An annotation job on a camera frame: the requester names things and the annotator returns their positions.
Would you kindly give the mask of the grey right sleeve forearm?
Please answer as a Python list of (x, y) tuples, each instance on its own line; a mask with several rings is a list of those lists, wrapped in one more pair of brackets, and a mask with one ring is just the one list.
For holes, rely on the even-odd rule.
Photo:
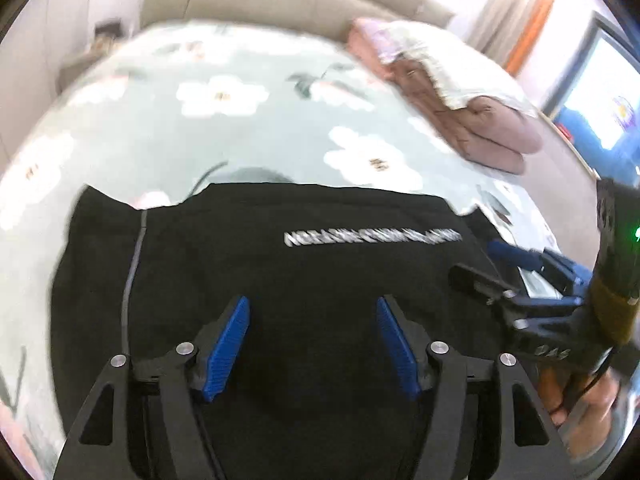
[(611, 382), (585, 394), (559, 426), (575, 479), (600, 479), (639, 418), (638, 396)]

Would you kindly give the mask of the person's right hand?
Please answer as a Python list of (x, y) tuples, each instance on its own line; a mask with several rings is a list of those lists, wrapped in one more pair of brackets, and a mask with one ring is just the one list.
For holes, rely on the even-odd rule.
[(611, 372), (598, 380), (578, 377), (570, 386), (561, 382), (561, 374), (554, 368), (541, 367), (537, 391), (570, 452), (585, 454), (604, 443), (612, 429), (612, 408), (620, 392), (620, 382)]

